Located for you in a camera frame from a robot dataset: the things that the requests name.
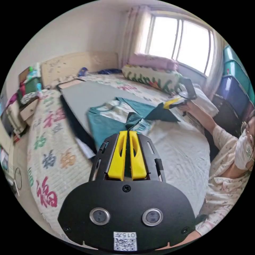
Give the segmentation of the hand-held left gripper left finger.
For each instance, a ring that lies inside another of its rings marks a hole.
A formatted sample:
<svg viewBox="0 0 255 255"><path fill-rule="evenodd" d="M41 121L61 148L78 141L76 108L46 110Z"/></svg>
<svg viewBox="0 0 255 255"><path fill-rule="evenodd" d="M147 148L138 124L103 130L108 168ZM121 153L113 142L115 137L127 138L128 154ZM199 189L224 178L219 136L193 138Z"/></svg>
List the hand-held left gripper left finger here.
<svg viewBox="0 0 255 255"><path fill-rule="evenodd" d="M120 131L108 170L108 177L123 181L125 172L127 131Z"/></svg>

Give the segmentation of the person's right hand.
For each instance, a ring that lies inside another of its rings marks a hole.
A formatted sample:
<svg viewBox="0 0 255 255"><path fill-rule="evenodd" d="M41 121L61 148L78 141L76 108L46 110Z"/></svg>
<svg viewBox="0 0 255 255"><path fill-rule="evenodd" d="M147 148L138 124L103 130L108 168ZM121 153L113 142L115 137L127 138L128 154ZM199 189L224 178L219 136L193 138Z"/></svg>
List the person's right hand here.
<svg viewBox="0 0 255 255"><path fill-rule="evenodd" d="M201 113L200 107L193 101L187 101L186 104L179 106L178 109L183 112L188 112L193 117L197 117Z"/></svg>

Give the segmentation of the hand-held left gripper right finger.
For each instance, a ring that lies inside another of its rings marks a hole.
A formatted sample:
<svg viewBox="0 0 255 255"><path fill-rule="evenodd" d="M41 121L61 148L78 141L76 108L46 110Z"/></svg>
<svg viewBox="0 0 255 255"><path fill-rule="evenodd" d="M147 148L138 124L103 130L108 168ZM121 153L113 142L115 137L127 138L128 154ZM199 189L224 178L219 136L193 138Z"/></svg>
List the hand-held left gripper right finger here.
<svg viewBox="0 0 255 255"><path fill-rule="evenodd" d="M143 180L147 176L147 171L143 159L142 149L136 131L129 132L130 142L130 163L132 180Z"/></svg>

